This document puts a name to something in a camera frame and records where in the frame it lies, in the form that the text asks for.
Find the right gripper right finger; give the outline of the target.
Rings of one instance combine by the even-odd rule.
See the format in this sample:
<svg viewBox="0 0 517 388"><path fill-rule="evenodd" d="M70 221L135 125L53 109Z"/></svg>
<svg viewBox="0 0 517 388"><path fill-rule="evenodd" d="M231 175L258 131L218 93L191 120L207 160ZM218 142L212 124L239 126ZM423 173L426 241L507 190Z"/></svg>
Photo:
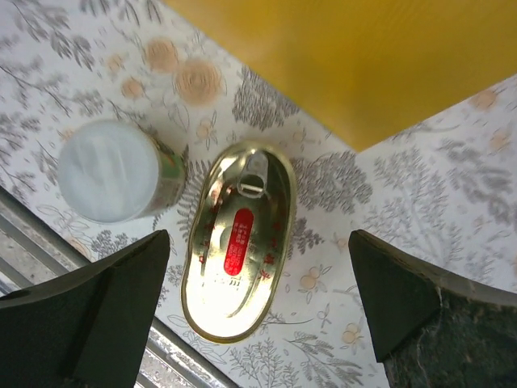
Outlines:
<svg viewBox="0 0 517 388"><path fill-rule="evenodd" d="M355 230L349 251L391 387L514 387L516 296Z"/></svg>

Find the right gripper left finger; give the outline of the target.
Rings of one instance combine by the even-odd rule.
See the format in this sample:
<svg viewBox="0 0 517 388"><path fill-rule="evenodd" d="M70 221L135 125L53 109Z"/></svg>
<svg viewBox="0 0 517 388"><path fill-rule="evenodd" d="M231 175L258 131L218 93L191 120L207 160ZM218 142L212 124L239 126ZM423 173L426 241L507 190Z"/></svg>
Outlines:
<svg viewBox="0 0 517 388"><path fill-rule="evenodd" d="M3 387L132 387L170 255L164 230L1 299Z"/></svg>

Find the floral patterned table mat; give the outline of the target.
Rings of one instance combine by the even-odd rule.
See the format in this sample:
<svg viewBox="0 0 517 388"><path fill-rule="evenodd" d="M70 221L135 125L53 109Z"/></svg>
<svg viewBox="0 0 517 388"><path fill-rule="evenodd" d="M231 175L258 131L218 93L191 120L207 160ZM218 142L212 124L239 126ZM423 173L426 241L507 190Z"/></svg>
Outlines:
<svg viewBox="0 0 517 388"><path fill-rule="evenodd" d="M183 156L175 207L104 226L65 203L58 155L97 119L137 124ZM204 178L247 138L291 158L299 204L272 308L250 338L225 346L188 326L179 289ZM159 1L2 2L1 183L90 260L168 230L158 317L242 387L387 386L352 273L353 230L516 288L515 78L356 153Z"/></svg>

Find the silver can with clear lid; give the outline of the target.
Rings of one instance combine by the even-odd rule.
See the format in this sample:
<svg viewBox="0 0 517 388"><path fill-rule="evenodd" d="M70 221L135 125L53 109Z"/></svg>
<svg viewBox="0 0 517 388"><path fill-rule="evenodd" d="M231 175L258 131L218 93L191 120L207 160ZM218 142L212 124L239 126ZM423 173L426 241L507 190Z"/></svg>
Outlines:
<svg viewBox="0 0 517 388"><path fill-rule="evenodd" d="M186 178L180 155L138 127L115 120L77 129L57 162L65 202L103 224L160 213L179 200Z"/></svg>

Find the gold oval tin left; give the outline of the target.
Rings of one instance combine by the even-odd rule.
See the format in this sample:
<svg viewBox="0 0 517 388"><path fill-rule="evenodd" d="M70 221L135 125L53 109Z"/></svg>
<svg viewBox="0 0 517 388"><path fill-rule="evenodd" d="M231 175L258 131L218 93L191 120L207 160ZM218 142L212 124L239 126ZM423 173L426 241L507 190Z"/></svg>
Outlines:
<svg viewBox="0 0 517 388"><path fill-rule="evenodd" d="M187 243L181 305L216 344L249 337L273 302L296 215L296 176L264 141L224 150L203 181Z"/></svg>

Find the yellow wooden shelf cabinet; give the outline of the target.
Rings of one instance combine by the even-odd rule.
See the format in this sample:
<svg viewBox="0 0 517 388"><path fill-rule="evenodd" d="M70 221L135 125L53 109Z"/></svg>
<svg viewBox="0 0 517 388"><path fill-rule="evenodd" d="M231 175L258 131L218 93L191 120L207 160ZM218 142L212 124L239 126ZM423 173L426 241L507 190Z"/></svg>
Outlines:
<svg viewBox="0 0 517 388"><path fill-rule="evenodd" d="M516 71L513 1L173 1L354 150Z"/></svg>

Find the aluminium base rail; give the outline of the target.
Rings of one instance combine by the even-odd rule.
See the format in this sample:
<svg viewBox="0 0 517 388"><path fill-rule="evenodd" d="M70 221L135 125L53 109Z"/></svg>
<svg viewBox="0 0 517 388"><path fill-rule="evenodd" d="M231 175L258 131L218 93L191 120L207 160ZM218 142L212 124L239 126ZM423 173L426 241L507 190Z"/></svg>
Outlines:
<svg viewBox="0 0 517 388"><path fill-rule="evenodd" d="M154 315L170 253L159 230L97 262L10 193L1 230L53 278L1 263L4 387L231 387L232 380Z"/></svg>

